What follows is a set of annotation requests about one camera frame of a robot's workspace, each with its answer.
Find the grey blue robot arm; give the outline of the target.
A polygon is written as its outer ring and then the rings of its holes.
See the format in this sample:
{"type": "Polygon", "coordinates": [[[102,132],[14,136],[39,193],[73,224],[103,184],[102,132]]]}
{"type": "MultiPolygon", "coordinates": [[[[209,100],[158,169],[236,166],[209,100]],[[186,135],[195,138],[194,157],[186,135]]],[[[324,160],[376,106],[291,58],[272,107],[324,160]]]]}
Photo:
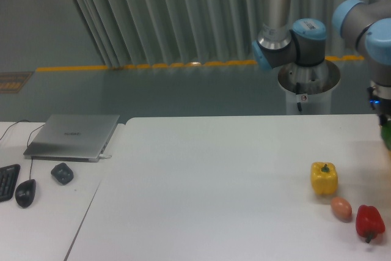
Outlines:
{"type": "MultiPolygon", "coordinates": [[[[326,27],[313,18],[288,24],[291,0],[264,0],[263,27],[252,44],[257,64],[278,68],[288,114],[327,114],[340,70],[325,58],[326,27]]],[[[346,0],[332,25],[368,63],[368,102],[381,125],[390,122],[390,0],[346,0]]]]}

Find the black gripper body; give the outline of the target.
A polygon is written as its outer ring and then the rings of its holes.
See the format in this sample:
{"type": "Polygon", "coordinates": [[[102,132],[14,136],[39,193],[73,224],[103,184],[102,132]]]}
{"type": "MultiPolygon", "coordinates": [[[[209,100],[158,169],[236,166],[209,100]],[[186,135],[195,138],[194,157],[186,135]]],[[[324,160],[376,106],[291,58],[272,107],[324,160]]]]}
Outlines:
{"type": "Polygon", "coordinates": [[[390,86],[370,86],[367,92],[372,110],[383,120],[390,120],[390,86]]]}

